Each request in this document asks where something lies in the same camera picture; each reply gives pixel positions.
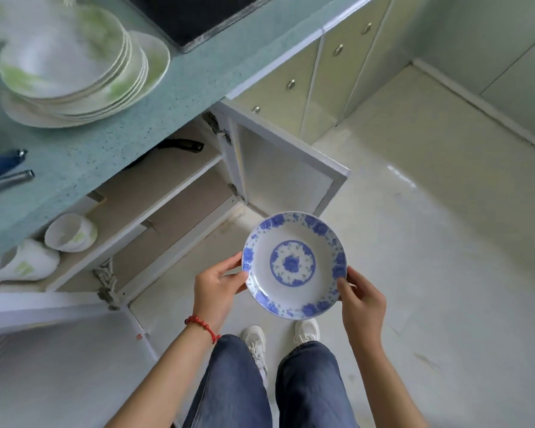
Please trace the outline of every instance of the forearm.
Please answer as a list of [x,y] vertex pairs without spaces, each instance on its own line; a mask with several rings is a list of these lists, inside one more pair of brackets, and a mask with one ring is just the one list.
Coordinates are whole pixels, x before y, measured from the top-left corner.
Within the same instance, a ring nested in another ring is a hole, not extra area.
[[427,428],[383,349],[355,344],[353,351],[377,428]]
[[210,334],[189,324],[106,428],[170,428],[204,355],[211,348]]

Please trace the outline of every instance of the left hand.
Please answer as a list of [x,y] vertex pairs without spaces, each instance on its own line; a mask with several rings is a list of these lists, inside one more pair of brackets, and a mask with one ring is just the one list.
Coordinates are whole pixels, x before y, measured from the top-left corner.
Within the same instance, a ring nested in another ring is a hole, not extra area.
[[224,276],[227,271],[241,264],[240,251],[196,275],[192,315],[208,323],[216,334],[220,333],[222,324],[232,309],[234,295],[246,289],[247,272]]

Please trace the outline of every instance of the blue handle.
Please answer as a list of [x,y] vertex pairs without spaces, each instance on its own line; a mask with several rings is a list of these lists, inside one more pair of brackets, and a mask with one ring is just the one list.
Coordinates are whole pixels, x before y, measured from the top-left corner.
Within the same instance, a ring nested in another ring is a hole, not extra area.
[[16,168],[26,159],[26,150],[10,150],[0,153],[0,176]]

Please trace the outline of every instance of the stack of plates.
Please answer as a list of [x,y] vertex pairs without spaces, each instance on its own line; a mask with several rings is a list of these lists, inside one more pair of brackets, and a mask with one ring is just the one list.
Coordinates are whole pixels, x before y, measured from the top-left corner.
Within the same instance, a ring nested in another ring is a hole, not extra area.
[[39,128],[79,126],[135,104],[159,83],[171,55],[157,37],[127,32],[112,13],[71,7],[0,52],[8,91],[2,106],[14,121]]

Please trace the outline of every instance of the red bead bracelet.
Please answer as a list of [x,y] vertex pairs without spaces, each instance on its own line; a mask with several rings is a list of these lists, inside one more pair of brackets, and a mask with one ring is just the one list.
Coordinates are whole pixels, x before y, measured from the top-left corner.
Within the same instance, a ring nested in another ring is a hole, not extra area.
[[198,324],[200,327],[208,331],[208,333],[212,336],[212,344],[216,344],[216,341],[218,341],[221,337],[221,335],[214,335],[214,332],[211,330],[210,326],[207,323],[204,323],[197,316],[190,316],[186,320],[184,320],[184,324],[188,324],[188,323]]

